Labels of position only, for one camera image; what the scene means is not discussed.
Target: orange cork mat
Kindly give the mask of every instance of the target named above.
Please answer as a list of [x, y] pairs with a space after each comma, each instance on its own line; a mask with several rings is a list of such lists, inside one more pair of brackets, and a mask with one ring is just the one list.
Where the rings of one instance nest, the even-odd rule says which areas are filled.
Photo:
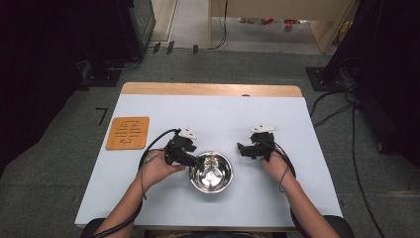
[[146, 145], [149, 117], [116, 117], [106, 143], [107, 150], [136, 150]]

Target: forearm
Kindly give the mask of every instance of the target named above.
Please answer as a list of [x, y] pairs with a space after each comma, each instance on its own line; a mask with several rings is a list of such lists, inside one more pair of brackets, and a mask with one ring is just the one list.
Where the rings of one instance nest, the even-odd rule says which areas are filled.
[[[124, 221], [126, 221], [139, 207], [142, 202], [144, 192], [142, 191], [142, 181], [140, 178], [136, 178], [127, 189], [124, 196], [121, 198], [117, 206], [108, 215], [102, 225], [98, 228], [95, 234], [98, 234], [107, 229], [113, 228]], [[127, 225], [120, 231], [111, 234], [107, 237], [130, 237], [133, 230], [134, 222]]]
[[284, 178], [282, 187], [297, 221], [311, 237], [339, 237], [292, 175]]

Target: stainless steel bowl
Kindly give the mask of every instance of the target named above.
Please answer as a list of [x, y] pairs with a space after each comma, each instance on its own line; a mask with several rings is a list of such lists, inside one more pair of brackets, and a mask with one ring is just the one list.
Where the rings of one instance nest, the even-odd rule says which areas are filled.
[[234, 172], [225, 156], [217, 152], [205, 152], [198, 159], [198, 165], [189, 168], [189, 178], [197, 189], [205, 193], [215, 193], [231, 183]]

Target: hand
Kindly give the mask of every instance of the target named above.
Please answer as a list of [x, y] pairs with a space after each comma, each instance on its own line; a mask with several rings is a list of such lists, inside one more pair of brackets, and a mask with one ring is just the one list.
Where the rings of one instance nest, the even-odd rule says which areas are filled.
[[155, 153], [158, 153], [158, 155], [149, 162], [145, 161], [136, 177], [136, 179], [142, 180], [144, 192], [152, 185], [164, 180], [166, 177], [185, 170], [185, 166], [183, 165], [169, 166], [164, 160], [164, 151], [151, 151], [146, 158], [149, 158]]
[[293, 174], [288, 168], [287, 163], [276, 151], [271, 152], [269, 155], [269, 162], [265, 159], [262, 159], [262, 168], [269, 176], [271, 176], [272, 179], [278, 183], [281, 183], [281, 179], [283, 178], [284, 173], [286, 174], [284, 175], [283, 180], [286, 179], [286, 177], [293, 177]]

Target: table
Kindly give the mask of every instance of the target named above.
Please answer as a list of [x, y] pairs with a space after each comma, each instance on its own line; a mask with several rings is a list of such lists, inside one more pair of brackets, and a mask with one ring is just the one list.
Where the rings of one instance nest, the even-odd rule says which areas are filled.
[[[310, 20], [321, 53], [326, 53], [356, 0], [228, 0], [227, 17]], [[225, 16], [226, 0], [209, 0], [208, 44], [212, 48], [212, 18]]]
[[[172, 175], [149, 190], [148, 200], [135, 224], [154, 230], [295, 230], [288, 202], [278, 191], [278, 185], [263, 172], [258, 161], [241, 157], [236, 148], [237, 142], [251, 143], [249, 130], [256, 126], [255, 118], [259, 114], [265, 123], [278, 123], [275, 141], [292, 160], [298, 180], [315, 206], [322, 214], [342, 216], [301, 95], [296, 86], [126, 83], [113, 118], [149, 116], [148, 142], [167, 129], [190, 126], [198, 137], [193, 154], [220, 152], [231, 161], [234, 171], [231, 184], [215, 194], [196, 189], [187, 171]], [[271, 119], [266, 116], [268, 112], [272, 114]], [[106, 217], [137, 172], [142, 151], [107, 151], [108, 134], [109, 128], [75, 220], [79, 226]], [[170, 138], [159, 141], [156, 148], [163, 147]]]

